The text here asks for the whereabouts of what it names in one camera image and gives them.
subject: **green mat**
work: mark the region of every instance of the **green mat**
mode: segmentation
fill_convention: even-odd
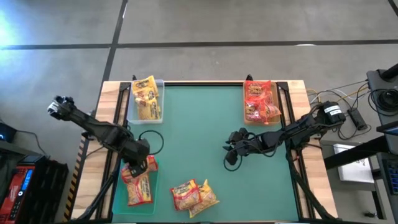
[[[136,137],[153,129],[163,134],[163,151],[156,155],[161,163],[153,215],[113,215],[113,222],[248,222],[268,220],[297,221],[297,209],[285,159],[284,145],[274,157],[260,154],[243,158],[235,172],[223,166],[222,148],[232,131],[246,127],[261,133],[275,131],[275,126],[243,124],[242,87],[238,86],[167,86],[164,122],[131,125]],[[155,152],[160,138],[145,134]],[[171,187],[190,179],[202,184],[205,179],[220,203],[189,218],[188,211],[175,211]],[[118,185],[117,190],[125,188]]]

